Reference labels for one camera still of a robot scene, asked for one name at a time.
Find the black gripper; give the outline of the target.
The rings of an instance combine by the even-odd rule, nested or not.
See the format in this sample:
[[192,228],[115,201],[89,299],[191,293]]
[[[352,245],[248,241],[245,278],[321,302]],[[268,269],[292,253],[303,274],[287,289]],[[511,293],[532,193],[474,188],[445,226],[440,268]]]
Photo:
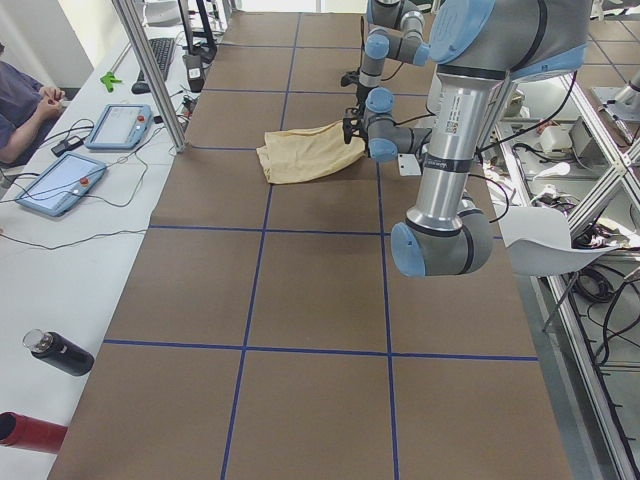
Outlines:
[[359,113],[363,113],[366,108],[366,100],[369,93],[373,90],[372,87],[368,87],[362,84],[357,85],[356,89],[356,108]]
[[368,143],[368,134],[364,126],[363,116],[358,112],[345,112],[342,118],[344,143],[349,145],[354,138]]

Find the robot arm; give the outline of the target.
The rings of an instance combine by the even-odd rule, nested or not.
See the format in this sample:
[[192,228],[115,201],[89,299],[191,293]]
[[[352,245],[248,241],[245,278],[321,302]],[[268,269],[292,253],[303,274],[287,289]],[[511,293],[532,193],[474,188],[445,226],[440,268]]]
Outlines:
[[387,59],[402,64],[424,66],[429,46],[424,42],[425,20],[411,1],[368,1],[366,9],[369,31],[362,47],[357,73],[357,108],[364,113],[369,93],[380,86]]
[[[409,1],[372,1],[357,105],[343,118],[346,139],[362,138],[378,162],[415,154],[416,203],[391,232],[398,270],[412,277],[461,275],[482,267],[493,247],[489,220],[465,186],[493,90],[507,80],[551,78],[581,67],[588,1],[448,1],[432,25]],[[381,84],[384,63],[433,62],[440,80],[434,125],[403,128]]]

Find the person's forearm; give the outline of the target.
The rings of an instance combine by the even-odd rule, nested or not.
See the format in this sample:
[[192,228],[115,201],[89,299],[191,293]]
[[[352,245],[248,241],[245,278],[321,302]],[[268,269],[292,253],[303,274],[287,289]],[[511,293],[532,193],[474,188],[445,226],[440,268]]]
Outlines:
[[41,124],[41,118],[34,113],[22,126],[16,129],[1,148],[1,162],[14,163],[18,157],[33,143]]

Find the person's hand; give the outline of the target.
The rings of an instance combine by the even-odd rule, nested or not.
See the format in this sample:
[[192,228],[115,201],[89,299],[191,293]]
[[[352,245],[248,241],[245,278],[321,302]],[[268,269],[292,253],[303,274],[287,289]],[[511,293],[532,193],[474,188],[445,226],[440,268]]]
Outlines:
[[41,100],[39,101],[34,116],[38,120],[48,120],[59,118],[63,112],[62,101],[66,98],[66,93],[53,86],[41,87],[39,89]]

